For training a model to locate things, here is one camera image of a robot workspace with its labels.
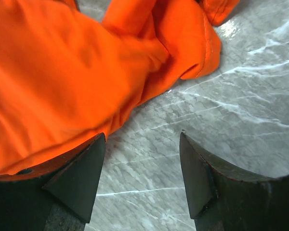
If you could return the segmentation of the orange t shirt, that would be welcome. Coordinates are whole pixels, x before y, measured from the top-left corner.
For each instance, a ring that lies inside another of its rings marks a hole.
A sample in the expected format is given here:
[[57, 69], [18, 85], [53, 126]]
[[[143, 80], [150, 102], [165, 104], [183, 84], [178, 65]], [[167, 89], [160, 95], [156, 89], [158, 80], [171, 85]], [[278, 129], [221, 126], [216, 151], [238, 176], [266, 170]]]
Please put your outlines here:
[[236, 0], [0, 0], [0, 174], [118, 130], [140, 104], [220, 62], [214, 27]]

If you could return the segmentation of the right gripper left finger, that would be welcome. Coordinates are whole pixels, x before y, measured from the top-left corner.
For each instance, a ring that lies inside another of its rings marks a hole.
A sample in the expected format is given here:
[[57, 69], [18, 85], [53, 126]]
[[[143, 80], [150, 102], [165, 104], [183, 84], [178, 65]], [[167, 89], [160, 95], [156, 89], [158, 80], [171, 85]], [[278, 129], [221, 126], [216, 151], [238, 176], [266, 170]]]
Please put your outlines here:
[[105, 135], [16, 174], [0, 175], [0, 231], [82, 231], [90, 222]]

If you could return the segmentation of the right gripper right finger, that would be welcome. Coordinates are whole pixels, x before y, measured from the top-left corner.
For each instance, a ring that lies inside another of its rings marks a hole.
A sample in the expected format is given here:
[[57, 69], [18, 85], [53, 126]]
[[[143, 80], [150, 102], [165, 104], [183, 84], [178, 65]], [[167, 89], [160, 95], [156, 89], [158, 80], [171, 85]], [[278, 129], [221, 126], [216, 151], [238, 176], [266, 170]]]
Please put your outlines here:
[[289, 231], [289, 175], [271, 178], [247, 171], [184, 133], [180, 162], [198, 231]]

